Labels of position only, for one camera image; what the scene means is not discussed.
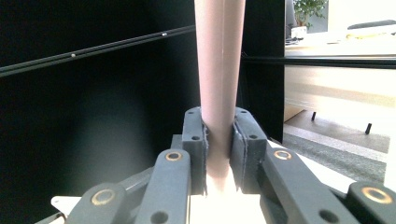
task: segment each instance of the pink tube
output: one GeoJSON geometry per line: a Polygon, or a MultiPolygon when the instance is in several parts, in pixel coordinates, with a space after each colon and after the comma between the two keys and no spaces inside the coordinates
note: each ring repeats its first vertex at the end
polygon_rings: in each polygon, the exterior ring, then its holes
{"type": "Polygon", "coordinates": [[[219,190],[229,171],[244,13],[244,0],[195,0],[202,119],[209,129],[206,168],[219,190]]]}

